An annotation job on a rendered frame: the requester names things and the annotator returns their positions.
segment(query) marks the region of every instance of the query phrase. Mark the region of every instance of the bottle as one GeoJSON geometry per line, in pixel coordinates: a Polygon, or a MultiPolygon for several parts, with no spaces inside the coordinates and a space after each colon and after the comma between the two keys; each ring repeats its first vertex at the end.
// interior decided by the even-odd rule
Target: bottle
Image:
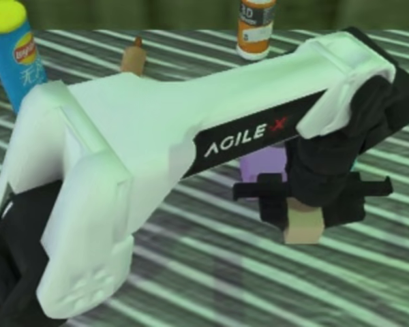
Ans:
{"type": "Polygon", "coordinates": [[[237,52],[242,58],[259,61],[267,57],[275,6],[276,0],[241,0],[237,52]]]}
{"type": "Polygon", "coordinates": [[[137,37],[134,45],[124,50],[123,59],[121,61],[121,71],[131,72],[137,76],[141,76],[144,72],[146,58],[147,54],[142,48],[142,38],[137,37]]]}
{"type": "Polygon", "coordinates": [[[0,81],[15,113],[37,84],[47,82],[25,7],[0,0],[0,81]]]}

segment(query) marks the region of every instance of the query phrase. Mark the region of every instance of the lay's logo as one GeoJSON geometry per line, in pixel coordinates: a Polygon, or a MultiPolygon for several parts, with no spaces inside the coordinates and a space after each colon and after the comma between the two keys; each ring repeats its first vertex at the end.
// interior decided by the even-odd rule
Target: lay's logo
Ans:
{"type": "Polygon", "coordinates": [[[16,43],[14,48],[14,58],[17,63],[30,65],[36,59],[36,45],[31,32],[26,33],[16,43]]]}

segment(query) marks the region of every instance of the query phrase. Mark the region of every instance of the purple block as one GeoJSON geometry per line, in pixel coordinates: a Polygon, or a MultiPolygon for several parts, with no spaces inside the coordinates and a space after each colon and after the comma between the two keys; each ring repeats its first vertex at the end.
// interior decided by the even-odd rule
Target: purple block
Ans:
{"type": "Polygon", "coordinates": [[[285,165],[285,148],[269,146],[240,159],[241,178],[244,183],[254,183],[259,174],[275,173],[282,174],[283,181],[286,181],[285,165]]]}

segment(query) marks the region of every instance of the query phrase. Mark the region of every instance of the black label panel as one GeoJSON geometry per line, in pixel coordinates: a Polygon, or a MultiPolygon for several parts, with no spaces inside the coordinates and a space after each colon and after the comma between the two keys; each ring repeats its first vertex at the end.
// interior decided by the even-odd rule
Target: black label panel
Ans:
{"type": "Polygon", "coordinates": [[[261,27],[274,20],[275,4],[268,8],[254,8],[241,2],[239,18],[250,26],[261,27]]]}
{"type": "Polygon", "coordinates": [[[201,131],[194,138],[196,159],[184,177],[297,136],[297,124],[324,92],[201,131]]]}

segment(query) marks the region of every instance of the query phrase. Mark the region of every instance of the striped table surface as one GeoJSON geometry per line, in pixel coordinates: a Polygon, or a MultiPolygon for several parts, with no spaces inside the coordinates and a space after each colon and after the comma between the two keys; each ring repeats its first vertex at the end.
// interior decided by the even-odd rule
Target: striped table surface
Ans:
{"type": "MultiPolygon", "coordinates": [[[[276,31],[271,56],[324,31],[276,31]]],[[[409,31],[372,31],[409,71],[409,31]]],[[[145,74],[188,80],[243,65],[232,31],[45,31],[36,41],[51,80],[73,84],[114,74],[141,35],[145,74]]],[[[14,125],[0,85],[0,168],[14,125]]],[[[103,305],[69,326],[409,326],[409,126],[362,156],[367,178],[393,179],[369,199],[367,219],[328,230],[317,246],[288,247],[233,202],[238,162],[180,183],[136,233],[131,273],[103,305]]]]}

